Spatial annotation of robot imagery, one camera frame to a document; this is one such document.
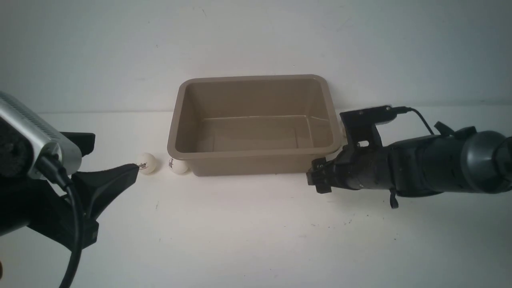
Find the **black cable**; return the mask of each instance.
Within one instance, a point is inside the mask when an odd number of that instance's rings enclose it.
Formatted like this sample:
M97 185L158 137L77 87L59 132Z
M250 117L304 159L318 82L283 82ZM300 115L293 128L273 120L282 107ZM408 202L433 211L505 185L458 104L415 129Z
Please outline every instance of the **black cable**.
M409 111L412 111L414 113L416 113L418 115L418 117L421 119L421 121L423 122L423 124L425 124L425 127L429 130L430 134L431 135L434 135L434 131L432 131L432 129L430 129L430 126L429 124L426 122L425 118L423 118L423 116L421 115L421 113L418 112L418 110L414 109L414 108L411 108L411 107L408 107Z
M75 277L76 270L78 269L83 247L83 208L80 202L80 196L73 182L68 177L66 169L55 157L42 155L37 160L36 167L48 181L59 185L62 190L68 194L71 202L75 238L73 240L73 247L71 248L68 268L59 286L59 288L69 288Z
M71 201L71 208L73 210L73 222L75 228L75 239L73 239L73 248L71 249L71 256L69 257L68 268L62 278L59 288L69 288L73 279L75 278L78 263L82 255L83 247L83 208L80 203L80 197L73 184L66 187L66 192Z

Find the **white ping pong ball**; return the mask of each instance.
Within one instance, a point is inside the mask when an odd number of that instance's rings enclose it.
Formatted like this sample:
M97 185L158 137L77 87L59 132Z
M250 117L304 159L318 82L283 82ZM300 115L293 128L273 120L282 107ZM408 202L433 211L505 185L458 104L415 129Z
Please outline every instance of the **white ping pong ball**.
M137 158L137 165L139 166L139 172L142 174L149 174L157 167L156 158L150 153L142 153Z
M188 166L184 161L176 160L171 157L169 159L169 169L176 174L183 174L187 172Z

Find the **beige plastic tub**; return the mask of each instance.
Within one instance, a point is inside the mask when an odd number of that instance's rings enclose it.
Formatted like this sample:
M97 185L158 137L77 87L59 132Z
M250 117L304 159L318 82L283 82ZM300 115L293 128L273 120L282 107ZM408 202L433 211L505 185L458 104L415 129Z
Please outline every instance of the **beige plastic tub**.
M183 83L167 151L198 176L303 173L340 145L325 79L248 76Z

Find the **white table surface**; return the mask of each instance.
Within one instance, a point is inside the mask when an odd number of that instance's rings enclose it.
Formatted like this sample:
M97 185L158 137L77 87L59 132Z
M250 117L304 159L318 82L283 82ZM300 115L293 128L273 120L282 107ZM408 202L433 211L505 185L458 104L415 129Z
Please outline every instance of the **white table surface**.
M511 107L418 108L454 129L512 134ZM94 132L82 171L153 153L165 163L172 112L45 114ZM426 134L414 115L380 126L385 145ZM399 198L320 195L304 174L139 175L98 218L72 287L510 287L512 193ZM57 287L70 252L28 228L0 237L0 287Z

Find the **white wall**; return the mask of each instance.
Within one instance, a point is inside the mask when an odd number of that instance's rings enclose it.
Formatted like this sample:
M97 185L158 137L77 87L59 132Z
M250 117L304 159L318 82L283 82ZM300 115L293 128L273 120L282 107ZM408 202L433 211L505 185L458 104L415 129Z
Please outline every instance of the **white wall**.
M512 1L0 1L36 112L171 110L195 77L315 73L338 108L512 104Z

